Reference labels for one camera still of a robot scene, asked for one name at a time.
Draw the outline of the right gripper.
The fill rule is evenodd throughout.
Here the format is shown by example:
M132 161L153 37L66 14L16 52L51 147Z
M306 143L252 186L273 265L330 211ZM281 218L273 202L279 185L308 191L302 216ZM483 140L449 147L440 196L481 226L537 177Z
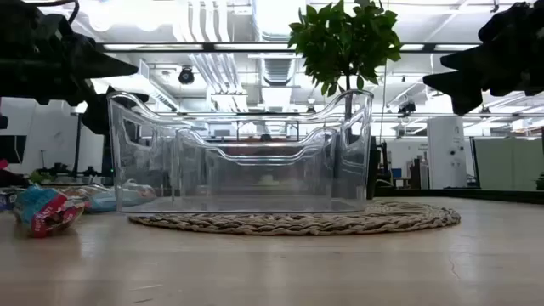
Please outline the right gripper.
M457 71L431 74L425 85L450 96L452 111L464 116L483 102L477 78L460 71L482 71L481 47L490 56L484 89L494 96L519 91L527 96L544 92L544 1L517 2L494 14L479 30L482 45L447 54L442 66Z

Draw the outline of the black monitor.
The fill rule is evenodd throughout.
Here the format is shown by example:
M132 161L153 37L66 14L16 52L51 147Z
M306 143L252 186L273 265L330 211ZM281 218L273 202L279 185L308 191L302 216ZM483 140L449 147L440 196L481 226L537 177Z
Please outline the black monitor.
M22 163L26 150L26 136L0 135L0 160L9 164Z

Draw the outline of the white cabinet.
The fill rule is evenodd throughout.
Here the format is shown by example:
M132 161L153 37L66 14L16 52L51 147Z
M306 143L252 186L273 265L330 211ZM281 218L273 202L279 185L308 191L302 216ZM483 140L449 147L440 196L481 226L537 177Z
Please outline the white cabinet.
M466 145L459 116L428 120L430 188L462 188L468 185Z

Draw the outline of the oatmeal raisin granola bar blue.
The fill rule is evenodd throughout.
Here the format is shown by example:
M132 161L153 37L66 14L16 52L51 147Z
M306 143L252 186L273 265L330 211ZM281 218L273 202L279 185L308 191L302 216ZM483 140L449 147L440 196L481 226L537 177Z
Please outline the oatmeal raisin granola bar blue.
M16 189L0 189L0 213L13 210L17 196L18 190Z

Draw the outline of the black stand pole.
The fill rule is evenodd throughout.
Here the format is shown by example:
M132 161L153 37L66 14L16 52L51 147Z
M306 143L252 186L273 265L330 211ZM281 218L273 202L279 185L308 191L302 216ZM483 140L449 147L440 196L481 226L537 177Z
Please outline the black stand pole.
M76 127L76 147L75 147L75 157L74 157L74 166L72 169L72 176L76 177L79 168L79 159L80 159L80 147L81 147L81 132L82 132L82 113L77 113L77 127Z

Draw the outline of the round woven placemat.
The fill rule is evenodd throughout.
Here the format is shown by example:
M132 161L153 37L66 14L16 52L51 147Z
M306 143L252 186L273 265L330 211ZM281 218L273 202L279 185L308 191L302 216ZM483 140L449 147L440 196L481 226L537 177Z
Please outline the round woven placemat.
M330 236L432 230L458 225L452 208L418 202L371 201L358 212L328 213L155 213L129 215L150 227L208 234Z

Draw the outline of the green leafy plant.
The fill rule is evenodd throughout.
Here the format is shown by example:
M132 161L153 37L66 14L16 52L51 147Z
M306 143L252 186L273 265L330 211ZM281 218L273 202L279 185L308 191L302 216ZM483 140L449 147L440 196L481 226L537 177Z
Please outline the green leafy plant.
M382 0L343 0L321 9L308 5L291 23L288 45L303 60L304 74L326 96L367 82L379 83L377 69L400 60L402 43L394 27L398 15Z

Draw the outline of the granola bar light blue wrapper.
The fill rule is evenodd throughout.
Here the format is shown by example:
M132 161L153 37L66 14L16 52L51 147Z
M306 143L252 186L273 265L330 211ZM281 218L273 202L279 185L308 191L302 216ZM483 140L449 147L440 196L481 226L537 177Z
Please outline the granola bar light blue wrapper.
M87 213L107 213L116 211L116 193L112 188L101 185L87 187L88 202L85 205ZM122 206L135 207L156 199L155 190L147 184L137 184L129 179L122 185Z

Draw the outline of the chocolate chip granola bar red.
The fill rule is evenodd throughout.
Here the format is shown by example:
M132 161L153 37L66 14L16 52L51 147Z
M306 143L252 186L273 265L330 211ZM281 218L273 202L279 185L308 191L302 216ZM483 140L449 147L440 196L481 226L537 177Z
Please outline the chocolate chip granola bar red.
M17 194L13 213L28 236L43 238L70 228L84 209L81 197L31 185Z

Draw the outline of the clear plastic bin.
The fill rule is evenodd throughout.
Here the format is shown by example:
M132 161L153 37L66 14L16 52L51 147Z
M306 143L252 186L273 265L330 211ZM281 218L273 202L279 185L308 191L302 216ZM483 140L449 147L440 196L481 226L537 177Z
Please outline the clear plastic bin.
M125 213L344 213L366 202L373 96L350 89L314 113L156 113L130 93L108 97L116 208ZM337 131L330 198L310 196L181 196L176 188L177 131L188 129L207 142L300 141L319 127ZM156 199L122 206L122 185L147 184Z
M310 196L330 198L337 131L318 127L300 141L268 138L207 142L176 135L176 188L181 196Z

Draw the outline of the pale green partition panel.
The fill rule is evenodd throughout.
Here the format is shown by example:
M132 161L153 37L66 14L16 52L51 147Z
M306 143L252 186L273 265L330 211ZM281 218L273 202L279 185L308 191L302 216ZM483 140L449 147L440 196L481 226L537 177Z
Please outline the pale green partition panel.
M541 138L471 138L471 149L480 189L537 191L544 173Z

